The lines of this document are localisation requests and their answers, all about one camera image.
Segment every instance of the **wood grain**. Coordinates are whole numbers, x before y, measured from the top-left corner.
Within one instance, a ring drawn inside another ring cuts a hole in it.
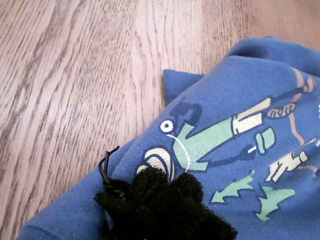
[[[320,50],[317,0],[0,0],[0,239],[141,133],[162,70],[205,73],[239,39]]]

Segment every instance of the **blue sweatshirt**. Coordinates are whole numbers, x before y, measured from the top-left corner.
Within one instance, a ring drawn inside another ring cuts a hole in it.
[[[164,70],[168,106],[110,158],[131,181],[147,167],[192,173],[237,240],[320,234],[320,53],[273,37],[238,42],[206,75]],[[99,240],[97,168],[29,220],[18,240]]]

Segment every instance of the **black yarn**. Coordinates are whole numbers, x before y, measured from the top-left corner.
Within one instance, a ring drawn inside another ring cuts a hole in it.
[[[99,170],[103,161],[108,166],[111,153],[106,152]],[[202,185],[189,173],[168,182],[161,169],[149,167],[138,173],[132,183],[107,178],[106,168],[101,167],[100,173],[105,191],[98,192],[94,199],[115,223],[105,239],[236,239],[237,231],[202,204]]]

